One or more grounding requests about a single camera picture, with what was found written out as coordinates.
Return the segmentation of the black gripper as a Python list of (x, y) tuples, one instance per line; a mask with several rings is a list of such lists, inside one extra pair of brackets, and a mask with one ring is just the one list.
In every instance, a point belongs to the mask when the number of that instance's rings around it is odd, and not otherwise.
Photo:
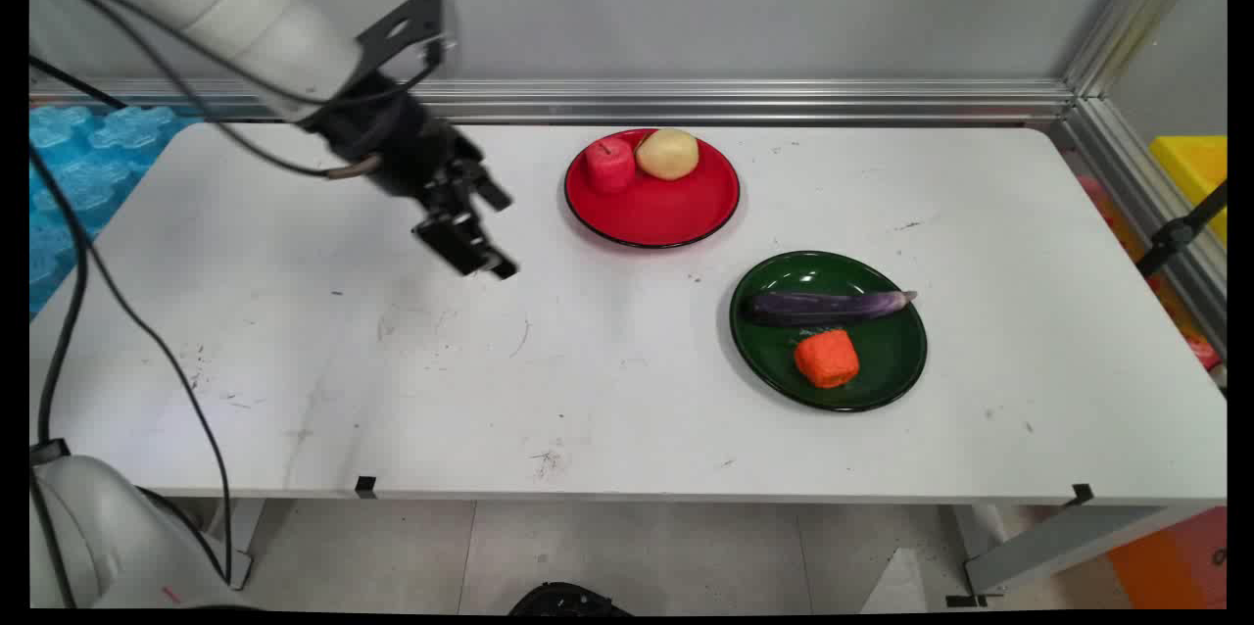
[[(513, 205), (483, 164), (483, 152), (408, 92), (357, 105), (316, 107), (303, 117), (303, 131), (321, 137), (341, 162), (324, 169), (330, 179), (362, 177), (425, 210), (445, 210), (458, 195), (473, 191), (497, 213)], [(488, 271), (507, 280), (518, 272), (514, 259), (489, 241), (474, 213), (429, 215), (413, 236), (461, 276)]]

